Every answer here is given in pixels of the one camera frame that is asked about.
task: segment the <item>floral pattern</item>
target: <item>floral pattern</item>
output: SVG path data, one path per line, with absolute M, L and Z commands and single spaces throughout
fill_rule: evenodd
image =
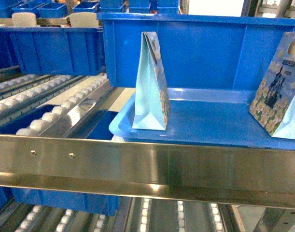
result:
M 250 113 L 271 135 L 280 125 L 285 112 L 288 109 L 288 99 L 282 98 L 275 103 L 273 109 L 269 108 L 264 101 L 267 97 L 268 86 L 266 79 L 263 79 L 257 94 L 250 106 Z
M 167 125 L 168 116 L 170 112 L 169 94 L 168 94 L 167 88 L 160 90 L 160 101 L 161 101 L 161 107 L 162 107 L 163 120 L 165 125 Z

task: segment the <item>paper gift bag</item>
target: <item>paper gift bag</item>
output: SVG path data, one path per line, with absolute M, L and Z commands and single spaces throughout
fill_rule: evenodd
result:
M 164 131 L 168 116 L 168 88 L 158 37 L 156 32 L 143 32 L 132 128 Z
M 272 137 L 295 139 L 295 32 L 284 33 L 250 112 Z

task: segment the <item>stainless steel rail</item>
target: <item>stainless steel rail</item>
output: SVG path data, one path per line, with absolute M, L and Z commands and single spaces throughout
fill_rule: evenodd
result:
M 295 208 L 295 151 L 0 135 L 0 186 Z

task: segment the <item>gift bag handle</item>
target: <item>gift bag handle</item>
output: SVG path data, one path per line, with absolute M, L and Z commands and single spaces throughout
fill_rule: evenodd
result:
M 146 39 L 146 41 L 147 41 L 147 45 L 148 45 L 148 47 L 149 47 L 149 50 L 151 51 L 152 58 L 153 58 L 155 64 L 158 65 L 158 61 L 157 61 L 157 58 L 156 58 L 155 52 L 154 52 L 154 50 L 153 50 L 153 47 L 152 47 L 151 42 L 150 42 L 150 40 L 149 40 L 149 38 L 148 38 L 147 35 L 145 35 L 145 39 Z M 155 45 L 155 41 L 154 41 L 154 40 L 153 40 L 153 45 L 154 45 L 154 48 L 155 48 L 155 50 L 156 50 L 156 45 Z
M 295 57 L 295 41 L 293 41 L 293 42 L 289 45 L 289 48 L 288 48 L 287 53 L 288 53 L 289 55 Z

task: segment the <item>gift bag with castle print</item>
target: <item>gift bag with castle print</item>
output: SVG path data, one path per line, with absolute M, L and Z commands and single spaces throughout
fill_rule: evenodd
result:
M 166 130 L 169 109 L 167 81 L 158 36 L 156 32 L 143 32 L 132 128 Z
M 250 112 L 272 137 L 295 139 L 295 32 L 283 34 Z

